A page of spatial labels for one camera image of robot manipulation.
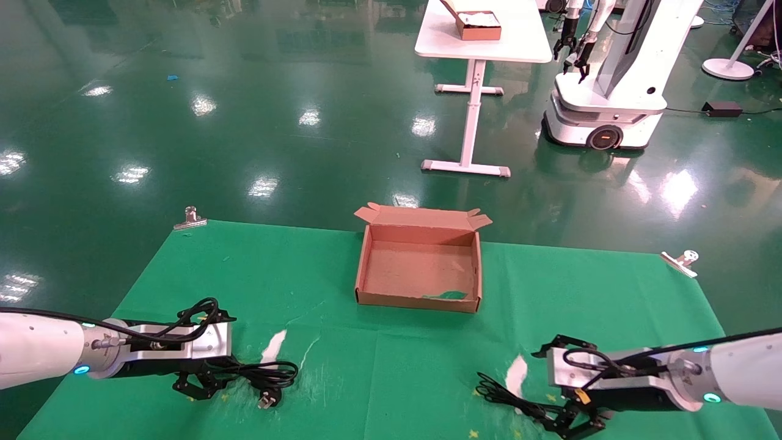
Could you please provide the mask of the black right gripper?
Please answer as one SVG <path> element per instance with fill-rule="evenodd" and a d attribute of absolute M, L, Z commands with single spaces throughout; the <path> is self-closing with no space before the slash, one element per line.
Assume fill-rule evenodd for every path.
<path fill-rule="evenodd" d="M 681 411 L 667 393 L 659 388 L 587 389 L 585 395 L 590 399 L 590 405 L 609 411 L 584 413 L 575 400 L 567 400 L 564 406 L 540 403 L 536 405 L 537 423 L 545 430 L 559 430 L 561 439 L 586 439 L 606 428 L 606 422 L 612 418 L 612 411 Z M 575 424 L 583 416 L 586 416 L 586 420 Z"/>

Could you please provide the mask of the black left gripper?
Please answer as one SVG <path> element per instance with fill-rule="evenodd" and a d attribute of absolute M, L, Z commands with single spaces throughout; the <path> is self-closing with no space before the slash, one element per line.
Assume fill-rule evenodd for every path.
<path fill-rule="evenodd" d="M 125 362 L 114 378 L 140 378 L 176 374 L 172 386 L 176 392 L 195 401 L 213 398 L 235 380 L 240 362 L 236 357 L 209 357 L 207 359 L 139 359 Z"/>

